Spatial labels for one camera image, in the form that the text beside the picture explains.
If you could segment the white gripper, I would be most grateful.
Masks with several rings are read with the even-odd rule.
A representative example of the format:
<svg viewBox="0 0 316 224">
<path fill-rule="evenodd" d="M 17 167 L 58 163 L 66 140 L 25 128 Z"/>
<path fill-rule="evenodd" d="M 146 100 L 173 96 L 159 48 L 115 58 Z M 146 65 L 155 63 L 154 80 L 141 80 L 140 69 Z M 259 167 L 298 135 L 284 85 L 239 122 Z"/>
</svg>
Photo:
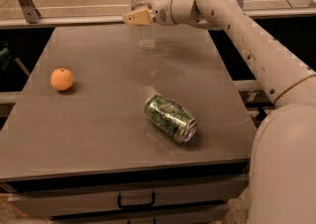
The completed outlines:
<svg viewBox="0 0 316 224">
<path fill-rule="evenodd" d="M 172 0 L 150 0 L 150 2 L 153 12 L 147 8 L 130 11 L 122 16 L 123 21 L 128 25 L 149 26 L 155 19 L 155 22 L 161 26 L 175 25 L 171 11 Z"/>
</svg>

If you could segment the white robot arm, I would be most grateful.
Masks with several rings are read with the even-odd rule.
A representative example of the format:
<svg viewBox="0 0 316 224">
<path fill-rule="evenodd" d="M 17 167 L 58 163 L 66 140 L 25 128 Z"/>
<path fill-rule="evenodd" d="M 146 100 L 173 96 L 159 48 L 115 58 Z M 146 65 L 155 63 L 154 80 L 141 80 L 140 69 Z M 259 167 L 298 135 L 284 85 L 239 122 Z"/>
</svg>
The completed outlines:
<svg viewBox="0 0 316 224">
<path fill-rule="evenodd" d="M 316 72 L 237 0 L 150 0 L 123 19 L 225 31 L 275 106 L 253 142 L 248 224 L 316 224 Z"/>
</svg>

